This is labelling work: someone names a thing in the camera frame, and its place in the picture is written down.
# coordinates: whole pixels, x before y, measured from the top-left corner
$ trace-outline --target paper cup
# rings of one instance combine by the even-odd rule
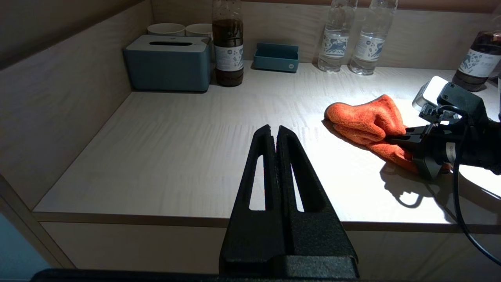
[[[184,36],[184,25],[161,23],[148,26],[149,35]]]
[[[186,35],[212,38],[212,24],[194,24],[187,26]]]

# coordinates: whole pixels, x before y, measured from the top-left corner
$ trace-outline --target plastic bottle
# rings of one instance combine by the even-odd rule
[[[490,31],[477,34],[452,81],[468,91],[480,91],[500,60],[501,5],[492,14]]]
[[[398,0],[372,0],[365,15],[360,39],[353,54],[350,70],[371,75],[383,51],[383,45],[397,10]]]
[[[319,49],[319,69],[333,73],[341,68],[357,2],[358,0],[332,0]]]
[[[237,86],[243,80],[243,22],[240,0],[212,1],[216,81]]]

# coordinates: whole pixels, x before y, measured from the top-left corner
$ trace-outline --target white label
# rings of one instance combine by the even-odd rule
[[[346,52],[347,42],[348,36],[325,32],[322,41],[322,54],[331,58],[342,58]]]
[[[456,143],[445,143],[445,154],[447,155],[449,163],[454,164],[454,162],[456,161]]]
[[[383,51],[384,39],[360,35],[355,56],[364,61],[377,61]]]
[[[243,45],[238,47],[214,46],[216,68],[222,71],[237,71],[243,68]]]
[[[459,66],[459,71],[471,76],[489,77],[500,59],[501,56],[489,55],[470,49]]]

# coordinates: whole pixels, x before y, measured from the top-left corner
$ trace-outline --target countertop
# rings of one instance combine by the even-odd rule
[[[99,222],[96,215],[113,215],[127,222],[142,216],[225,226],[252,135],[269,124],[273,136],[279,125],[298,135],[347,229],[420,224],[427,231],[454,223],[451,175],[426,182],[339,138],[323,123],[334,102],[361,104],[388,94],[407,126],[426,125],[412,99],[433,76],[450,80],[454,71],[378,67],[374,75],[359,76],[346,66],[328,74],[303,63],[291,74],[254,70],[251,63],[245,63],[243,84],[234,88],[132,92],[35,207],[38,219],[88,216]],[[497,88],[486,85],[477,95],[497,120]],[[482,168],[460,171],[466,222],[497,228],[501,177]],[[258,166],[252,209],[264,206],[263,186]]]

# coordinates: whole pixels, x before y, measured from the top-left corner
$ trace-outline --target blue tissue box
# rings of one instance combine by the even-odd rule
[[[254,67],[264,70],[296,72],[299,66],[299,47],[292,45],[258,43]]]
[[[210,40],[188,36],[139,37],[123,51],[132,87],[206,91],[211,73]]]

